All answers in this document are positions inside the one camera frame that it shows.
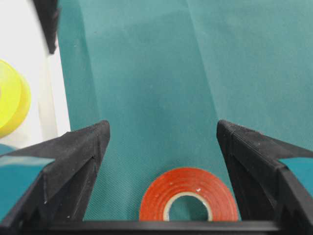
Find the teal fabric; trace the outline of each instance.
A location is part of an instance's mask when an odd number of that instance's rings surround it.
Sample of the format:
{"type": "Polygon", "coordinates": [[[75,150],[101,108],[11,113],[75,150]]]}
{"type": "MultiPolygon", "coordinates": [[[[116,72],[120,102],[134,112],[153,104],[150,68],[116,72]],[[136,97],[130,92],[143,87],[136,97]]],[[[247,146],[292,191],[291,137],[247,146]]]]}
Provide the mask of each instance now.
{"type": "Polygon", "coordinates": [[[0,143],[0,155],[14,151],[14,148],[0,143]]]}
{"type": "Polygon", "coordinates": [[[169,211],[170,220],[208,220],[205,205],[196,197],[183,196],[176,199],[169,211]]]}
{"type": "Polygon", "coordinates": [[[0,157],[0,221],[54,159],[35,157],[0,157]]]}
{"type": "Polygon", "coordinates": [[[312,1],[60,6],[71,128],[111,124],[86,220],[138,219],[149,184],[176,167],[208,170],[231,188],[216,140],[222,118],[312,148],[312,1]]]}
{"type": "Polygon", "coordinates": [[[312,158],[287,158],[280,160],[297,177],[298,181],[313,197],[313,159],[312,158]]]}

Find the white tape core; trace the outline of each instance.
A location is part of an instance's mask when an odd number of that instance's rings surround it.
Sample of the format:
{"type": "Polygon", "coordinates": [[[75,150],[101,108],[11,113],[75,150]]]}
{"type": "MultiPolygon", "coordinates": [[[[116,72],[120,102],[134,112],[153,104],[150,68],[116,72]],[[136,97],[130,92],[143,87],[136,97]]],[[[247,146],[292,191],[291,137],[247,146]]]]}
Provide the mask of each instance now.
{"type": "Polygon", "coordinates": [[[171,206],[172,206],[173,202],[176,199],[178,199],[179,197],[183,197],[183,196],[192,196],[192,197],[195,197],[198,200],[200,200],[204,204],[204,206],[206,208],[207,220],[208,221],[212,221],[213,215],[212,215],[212,211],[211,211],[210,205],[208,204],[208,202],[202,196],[200,196],[200,195],[198,195],[198,194],[196,194],[194,192],[180,192],[180,193],[174,195],[173,197],[171,197],[171,199],[168,200],[168,202],[166,203],[164,211],[163,211],[163,220],[164,221],[170,221],[170,209],[171,209],[171,206]]]}

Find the yellow tape roll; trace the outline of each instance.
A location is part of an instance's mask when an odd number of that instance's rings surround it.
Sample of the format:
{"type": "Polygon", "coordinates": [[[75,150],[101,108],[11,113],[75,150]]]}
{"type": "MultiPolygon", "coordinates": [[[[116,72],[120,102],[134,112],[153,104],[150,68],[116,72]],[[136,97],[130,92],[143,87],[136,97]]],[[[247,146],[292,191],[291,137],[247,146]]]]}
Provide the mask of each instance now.
{"type": "Polygon", "coordinates": [[[10,134],[24,121],[30,101],[26,80],[0,60],[0,138],[10,134]]]}

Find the tape roll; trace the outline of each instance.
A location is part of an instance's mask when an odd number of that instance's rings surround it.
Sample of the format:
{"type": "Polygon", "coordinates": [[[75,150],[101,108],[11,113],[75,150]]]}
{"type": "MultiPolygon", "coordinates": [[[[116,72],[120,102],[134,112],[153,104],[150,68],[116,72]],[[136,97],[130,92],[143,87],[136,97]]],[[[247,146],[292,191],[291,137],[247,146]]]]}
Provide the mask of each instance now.
{"type": "Polygon", "coordinates": [[[30,101],[26,80],[0,60],[0,138],[10,134],[24,121],[30,101]]]}
{"type": "Polygon", "coordinates": [[[198,168],[177,168],[159,176],[143,196],[139,220],[169,221],[172,203],[182,196],[198,198],[208,220],[237,221],[237,204],[227,186],[215,175],[198,168]]]}

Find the white surface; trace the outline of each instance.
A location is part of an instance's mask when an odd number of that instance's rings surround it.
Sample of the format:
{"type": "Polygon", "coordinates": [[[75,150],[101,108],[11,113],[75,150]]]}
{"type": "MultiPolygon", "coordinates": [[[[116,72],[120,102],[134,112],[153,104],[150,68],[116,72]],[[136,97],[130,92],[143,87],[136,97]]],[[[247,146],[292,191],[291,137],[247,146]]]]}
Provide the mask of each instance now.
{"type": "Polygon", "coordinates": [[[26,119],[0,143],[22,148],[69,131],[60,54],[48,56],[31,0],[0,0],[0,33],[0,59],[28,81],[32,95],[26,119]]]}

